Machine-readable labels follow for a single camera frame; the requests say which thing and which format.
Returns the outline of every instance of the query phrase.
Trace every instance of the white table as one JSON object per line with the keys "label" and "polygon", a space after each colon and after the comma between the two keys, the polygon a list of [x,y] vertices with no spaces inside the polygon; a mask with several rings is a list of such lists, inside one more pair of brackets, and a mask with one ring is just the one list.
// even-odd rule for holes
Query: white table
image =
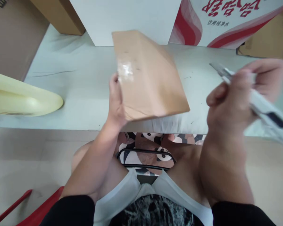
{"label": "white table", "polygon": [[[131,132],[206,134],[207,95],[221,82],[209,66],[220,62],[235,71],[255,58],[237,56],[233,50],[169,44],[190,105],[190,112],[129,123]],[[85,33],[59,34],[49,26],[27,73],[25,82],[62,96],[64,106],[39,117],[0,115],[0,127],[62,130],[100,130],[108,114],[108,81],[116,72],[113,47],[95,47]],[[283,93],[276,103],[283,110]],[[266,136],[260,121],[246,131]]]}

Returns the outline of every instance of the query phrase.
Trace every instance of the brown cardboard package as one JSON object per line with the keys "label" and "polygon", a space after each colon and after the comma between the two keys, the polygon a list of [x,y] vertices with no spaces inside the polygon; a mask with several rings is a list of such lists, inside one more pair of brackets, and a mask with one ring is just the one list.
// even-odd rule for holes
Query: brown cardboard package
{"label": "brown cardboard package", "polygon": [[129,121],[190,110],[173,58],[139,31],[112,33]]}
{"label": "brown cardboard package", "polygon": [[85,27],[69,0],[31,0],[61,34],[83,35]]}
{"label": "brown cardboard package", "polygon": [[283,12],[237,49],[238,55],[283,59]]}
{"label": "brown cardboard package", "polygon": [[24,80],[48,25],[29,0],[0,0],[0,74]]}

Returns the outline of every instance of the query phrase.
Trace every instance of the red and white box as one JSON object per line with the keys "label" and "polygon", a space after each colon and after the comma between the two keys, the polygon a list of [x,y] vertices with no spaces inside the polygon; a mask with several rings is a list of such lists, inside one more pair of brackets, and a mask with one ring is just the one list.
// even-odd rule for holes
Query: red and white box
{"label": "red and white box", "polygon": [[283,0],[182,0],[169,42],[236,49],[283,11]]}

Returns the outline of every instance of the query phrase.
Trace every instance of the cardboard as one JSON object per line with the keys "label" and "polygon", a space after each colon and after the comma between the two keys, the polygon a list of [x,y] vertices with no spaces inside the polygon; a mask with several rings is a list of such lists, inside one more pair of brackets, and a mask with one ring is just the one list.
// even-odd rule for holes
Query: cardboard
{"label": "cardboard", "polygon": [[283,0],[182,0],[170,43],[236,49],[283,11]]}
{"label": "cardboard", "polygon": [[112,33],[127,120],[190,110],[173,58],[141,32]]}
{"label": "cardboard", "polygon": [[83,35],[86,31],[69,0],[31,0],[61,34]]}
{"label": "cardboard", "polygon": [[95,46],[113,46],[114,31],[139,30],[166,45],[181,0],[70,0]]}
{"label": "cardboard", "polygon": [[283,12],[269,21],[237,49],[237,54],[283,59]]}
{"label": "cardboard", "polygon": [[0,74],[24,81],[49,22],[29,1],[0,1]]}

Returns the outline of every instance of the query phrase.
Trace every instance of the red chinese text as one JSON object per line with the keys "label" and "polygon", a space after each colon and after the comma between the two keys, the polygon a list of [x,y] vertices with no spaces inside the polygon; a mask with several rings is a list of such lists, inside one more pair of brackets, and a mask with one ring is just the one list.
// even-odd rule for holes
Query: red chinese text
{"label": "red chinese text", "polygon": [[241,0],[209,0],[208,4],[202,8],[202,11],[205,11],[208,13],[208,16],[211,17],[217,16],[219,11],[221,11],[223,15],[228,17],[235,10],[235,7],[237,7],[239,11],[242,12],[240,17],[246,17],[252,10],[259,9],[260,1],[261,0],[255,0],[253,3],[245,3],[242,5]]}

